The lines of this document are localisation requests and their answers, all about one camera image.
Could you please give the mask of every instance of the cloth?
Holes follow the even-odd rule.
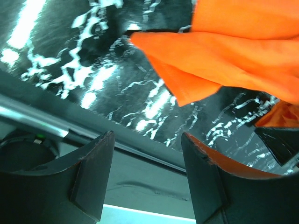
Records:
[[[285,109],[299,105],[299,0],[199,0],[190,33],[138,32],[131,42],[179,106],[222,86],[265,91]],[[270,114],[280,116],[281,105]]]

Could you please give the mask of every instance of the marble pattern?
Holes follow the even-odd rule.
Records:
[[[277,102],[266,93],[223,87],[178,107],[126,30],[188,32],[195,0],[14,0],[0,3],[1,68],[58,97],[180,151],[180,135],[248,166],[279,174],[254,133]]]

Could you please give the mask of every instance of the light blue surface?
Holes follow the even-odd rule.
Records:
[[[167,216],[104,204],[98,224],[193,224],[194,219]]]

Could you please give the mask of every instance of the black round object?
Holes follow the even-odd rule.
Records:
[[[54,160],[58,156],[55,144],[39,139],[35,134],[15,130],[0,144],[0,170],[14,172],[32,170]]]

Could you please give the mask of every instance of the marble countertop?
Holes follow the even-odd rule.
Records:
[[[254,133],[277,102],[263,92],[223,87],[178,107],[128,29],[187,32],[194,0],[13,0],[1,6],[1,68],[24,82],[181,151],[183,131],[261,170],[280,167]]]

